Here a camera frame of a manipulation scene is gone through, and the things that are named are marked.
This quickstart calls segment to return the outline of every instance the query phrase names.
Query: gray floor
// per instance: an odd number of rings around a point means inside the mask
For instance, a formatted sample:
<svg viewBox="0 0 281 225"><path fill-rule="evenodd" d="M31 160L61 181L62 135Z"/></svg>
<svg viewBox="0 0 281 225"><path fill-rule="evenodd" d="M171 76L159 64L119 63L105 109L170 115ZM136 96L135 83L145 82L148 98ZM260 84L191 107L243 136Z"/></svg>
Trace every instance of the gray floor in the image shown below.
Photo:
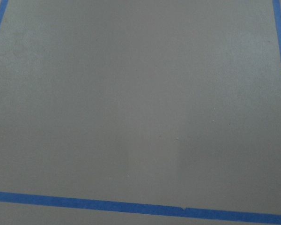
<svg viewBox="0 0 281 225"><path fill-rule="evenodd" d="M281 214L272 1L10 0L0 191ZM0 224L92 222L232 224L0 203Z"/></svg>

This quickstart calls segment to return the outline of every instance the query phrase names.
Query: concrete floor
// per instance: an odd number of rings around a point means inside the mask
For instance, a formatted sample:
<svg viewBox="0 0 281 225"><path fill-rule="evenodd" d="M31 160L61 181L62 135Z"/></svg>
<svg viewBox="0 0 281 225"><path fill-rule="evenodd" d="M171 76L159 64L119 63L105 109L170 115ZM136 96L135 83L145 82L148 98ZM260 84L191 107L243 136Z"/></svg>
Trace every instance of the concrete floor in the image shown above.
<svg viewBox="0 0 281 225"><path fill-rule="evenodd" d="M0 191L281 214L272 1L10 0ZM233 224L0 202L0 225L132 223Z"/></svg>

